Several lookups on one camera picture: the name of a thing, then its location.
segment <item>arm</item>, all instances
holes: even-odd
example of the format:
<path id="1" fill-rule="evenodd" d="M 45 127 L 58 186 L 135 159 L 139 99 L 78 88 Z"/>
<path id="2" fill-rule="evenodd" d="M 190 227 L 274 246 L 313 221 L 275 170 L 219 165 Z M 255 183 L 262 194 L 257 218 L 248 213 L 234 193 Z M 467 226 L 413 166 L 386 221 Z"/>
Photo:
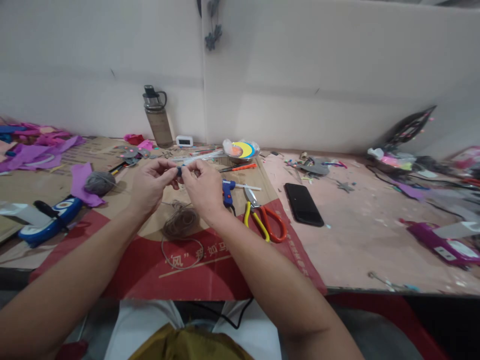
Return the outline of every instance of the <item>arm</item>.
<path id="1" fill-rule="evenodd" d="M 191 171 L 200 171 L 195 177 Z M 200 216 L 222 237 L 290 359 L 363 359 L 344 324 L 312 283 L 222 204 L 220 173 L 197 160 L 182 178 Z"/>
<path id="2" fill-rule="evenodd" d="M 62 344 L 110 282 L 165 186 L 178 189 L 175 166 L 156 159 L 139 169 L 130 205 L 0 311 L 0 359 L 37 359 Z"/>

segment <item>hand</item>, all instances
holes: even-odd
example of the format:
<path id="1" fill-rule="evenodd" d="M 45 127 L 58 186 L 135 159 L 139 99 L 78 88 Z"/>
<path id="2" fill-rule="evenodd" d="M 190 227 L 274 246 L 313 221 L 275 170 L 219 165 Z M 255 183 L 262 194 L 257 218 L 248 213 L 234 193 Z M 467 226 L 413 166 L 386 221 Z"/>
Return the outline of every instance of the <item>hand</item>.
<path id="1" fill-rule="evenodd" d="M 164 158 L 156 158 L 142 166 L 133 178 L 129 208 L 142 215 L 151 215 L 162 201 L 165 186 L 179 189 L 177 165 Z"/>
<path id="2" fill-rule="evenodd" d="M 214 167 L 196 160 L 181 167 L 181 177 L 193 207 L 204 220 L 226 210 L 222 199 L 222 177 Z"/>

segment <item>water bottle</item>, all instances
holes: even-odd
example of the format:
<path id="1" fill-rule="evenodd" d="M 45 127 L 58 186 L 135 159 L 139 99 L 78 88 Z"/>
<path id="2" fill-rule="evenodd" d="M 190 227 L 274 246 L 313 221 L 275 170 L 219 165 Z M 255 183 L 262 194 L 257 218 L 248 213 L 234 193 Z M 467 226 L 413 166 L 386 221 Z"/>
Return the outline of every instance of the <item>water bottle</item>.
<path id="1" fill-rule="evenodd" d="M 169 148 L 173 145 L 172 132 L 170 131 L 169 119 L 165 111 L 167 104 L 167 94 L 165 91 L 155 91 L 152 85 L 145 85 L 143 94 L 143 107 L 145 108 L 146 118 L 150 123 L 153 137 L 156 144 L 161 148 Z M 160 94 L 163 94 L 163 102 L 160 100 Z"/>

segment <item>red cardboard sheet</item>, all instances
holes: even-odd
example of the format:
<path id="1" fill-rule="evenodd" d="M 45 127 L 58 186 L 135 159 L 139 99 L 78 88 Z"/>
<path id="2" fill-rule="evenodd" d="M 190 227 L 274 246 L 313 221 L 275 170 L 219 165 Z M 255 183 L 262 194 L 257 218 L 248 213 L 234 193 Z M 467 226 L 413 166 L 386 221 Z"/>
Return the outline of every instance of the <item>red cardboard sheet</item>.
<path id="1" fill-rule="evenodd" d="M 271 245 L 292 261 L 322 294 L 326 294 L 327 288 L 310 262 L 280 200 L 277 198 L 266 206 L 280 215 L 288 232 L 283 243 Z M 243 220 L 243 216 L 243 214 L 238 216 L 240 221 Z M 30 281 L 42 275 L 108 221 L 110 221 L 108 217 L 95 210 L 90 211 L 32 273 Z M 254 223 L 251 219 L 250 228 L 260 234 Z M 279 231 L 275 221 L 270 221 L 270 224 L 274 232 Z M 212 228 L 189 237 L 202 243 L 204 257 L 191 269 L 177 270 L 166 262 L 160 241 L 137 235 L 127 248 L 103 296 L 117 299 L 185 301 L 243 300 L 252 296 L 225 243 Z M 186 267 L 200 256 L 201 248 L 194 241 L 174 241 L 165 242 L 164 250 L 174 265 Z"/>

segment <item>yellow and orange scissors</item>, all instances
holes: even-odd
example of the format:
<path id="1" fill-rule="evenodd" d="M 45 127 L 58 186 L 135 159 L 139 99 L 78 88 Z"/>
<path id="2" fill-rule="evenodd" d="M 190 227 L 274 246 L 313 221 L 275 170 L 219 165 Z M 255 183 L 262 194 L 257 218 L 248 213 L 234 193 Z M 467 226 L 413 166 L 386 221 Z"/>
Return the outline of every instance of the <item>yellow and orange scissors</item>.
<path id="1" fill-rule="evenodd" d="M 245 188 L 245 194 L 248 199 L 248 201 L 246 202 L 245 217 L 243 218 L 243 223 L 245 224 L 245 226 L 247 228 L 249 227 L 249 215 L 251 213 L 256 223 L 258 224 L 258 226 L 260 226 L 261 231 L 265 235 L 265 241 L 267 243 L 270 242 L 270 239 L 274 243 L 281 243 L 282 241 L 284 241 L 285 238 L 287 237 L 287 228 L 285 227 L 285 224 L 280 218 L 280 216 L 278 216 L 276 213 L 271 211 L 268 207 L 259 205 L 257 198 L 255 197 L 252 189 Z M 261 212 L 263 223 L 260 220 L 259 216 L 255 213 L 255 209 L 258 209 Z M 272 233 L 272 228 L 270 227 L 269 219 L 267 218 L 267 213 L 273 218 L 275 218 L 275 220 L 280 225 L 280 237 L 276 237 Z"/>

